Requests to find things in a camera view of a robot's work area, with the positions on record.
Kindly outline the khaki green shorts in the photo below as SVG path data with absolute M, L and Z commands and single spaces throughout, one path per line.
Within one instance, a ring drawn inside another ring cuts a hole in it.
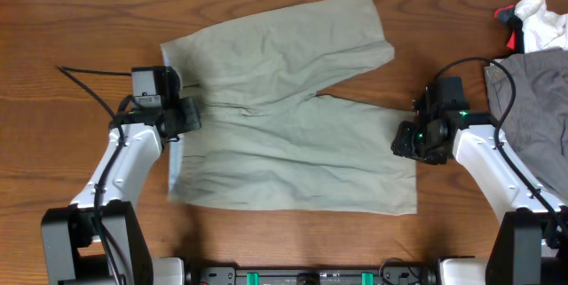
M 395 55 L 374 0 L 229 20 L 161 46 L 201 127 L 170 152 L 169 197 L 227 210 L 417 211 L 416 164 L 391 152 L 407 111 L 325 89 Z

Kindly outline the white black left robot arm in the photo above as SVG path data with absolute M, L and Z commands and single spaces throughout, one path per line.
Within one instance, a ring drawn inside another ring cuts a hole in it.
M 192 98 L 156 106 L 128 97 L 109 124 L 106 152 L 84 189 L 41 221 L 50 284 L 183 284 L 178 257 L 152 257 L 136 215 L 149 171 L 164 147 L 201 127 Z

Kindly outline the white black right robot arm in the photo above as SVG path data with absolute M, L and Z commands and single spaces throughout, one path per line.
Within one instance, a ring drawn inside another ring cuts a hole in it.
M 509 146 L 488 112 L 445 111 L 399 124 L 391 150 L 431 165 L 456 160 L 476 181 L 500 224 L 490 257 L 439 259 L 437 284 L 565 284 L 567 204 Z

